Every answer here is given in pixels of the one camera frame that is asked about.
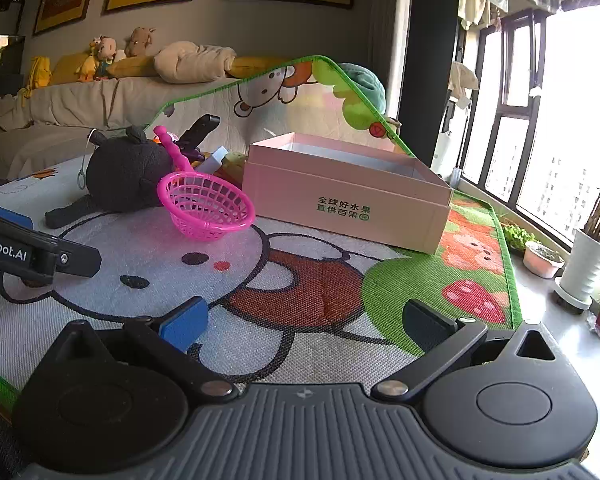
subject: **white pillow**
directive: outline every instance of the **white pillow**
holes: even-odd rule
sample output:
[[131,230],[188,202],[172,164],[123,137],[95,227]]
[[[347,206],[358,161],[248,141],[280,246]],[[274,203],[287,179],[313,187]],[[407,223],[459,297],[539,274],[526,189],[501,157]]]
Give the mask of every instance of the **white pillow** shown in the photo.
[[202,83],[225,77],[235,56],[232,48],[176,41],[154,57],[154,66],[166,82]]

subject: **metal screw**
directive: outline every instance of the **metal screw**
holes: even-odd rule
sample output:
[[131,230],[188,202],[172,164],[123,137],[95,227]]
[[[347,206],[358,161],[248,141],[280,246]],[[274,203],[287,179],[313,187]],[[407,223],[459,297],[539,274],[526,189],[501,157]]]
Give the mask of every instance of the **metal screw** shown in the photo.
[[401,381],[382,381],[376,387],[387,397],[400,397],[409,391],[409,387]]
[[234,386],[226,381],[207,381],[200,390],[209,397],[225,397],[234,390]]

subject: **curtain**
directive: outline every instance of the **curtain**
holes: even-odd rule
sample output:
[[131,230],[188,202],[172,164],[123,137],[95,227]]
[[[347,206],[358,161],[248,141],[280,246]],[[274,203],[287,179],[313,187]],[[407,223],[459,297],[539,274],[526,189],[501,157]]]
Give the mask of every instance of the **curtain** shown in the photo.
[[396,117],[402,91],[411,0],[373,0],[368,67],[386,88],[386,114]]

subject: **plush toy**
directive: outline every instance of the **plush toy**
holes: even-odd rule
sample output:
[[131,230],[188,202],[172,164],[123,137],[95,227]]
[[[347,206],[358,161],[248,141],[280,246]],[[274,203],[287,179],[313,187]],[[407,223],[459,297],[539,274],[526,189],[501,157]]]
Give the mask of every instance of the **plush toy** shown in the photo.
[[46,225],[51,229],[96,211],[123,213],[160,205],[158,182],[174,171],[167,150],[149,142],[140,126],[129,126],[125,137],[111,139],[96,130],[90,141],[97,148],[86,171],[89,194],[67,207],[45,213]]
[[154,28],[137,27],[127,39],[125,54],[127,57],[145,56],[146,48],[151,45]]
[[91,41],[89,44],[89,56],[75,71],[75,73],[80,75],[79,80],[83,83],[93,81],[93,77],[96,75],[96,69],[98,68],[98,62],[96,61],[96,50],[99,44],[100,38],[93,38],[93,41]]
[[109,74],[107,73],[107,68],[114,62],[123,57],[126,57],[124,52],[116,51],[116,40],[113,38],[109,38],[108,36],[101,36],[100,43],[98,44],[96,57],[100,62],[98,64],[98,68],[96,70],[95,80],[98,81],[100,79],[109,79]]

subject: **cardboard box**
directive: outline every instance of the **cardboard box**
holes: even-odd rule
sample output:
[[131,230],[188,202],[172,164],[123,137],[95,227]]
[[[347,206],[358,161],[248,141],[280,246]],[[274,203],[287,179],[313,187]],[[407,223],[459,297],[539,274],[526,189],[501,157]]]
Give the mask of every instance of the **cardboard box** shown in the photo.
[[250,146],[242,189],[259,216],[429,254],[453,193],[417,158],[295,133]]

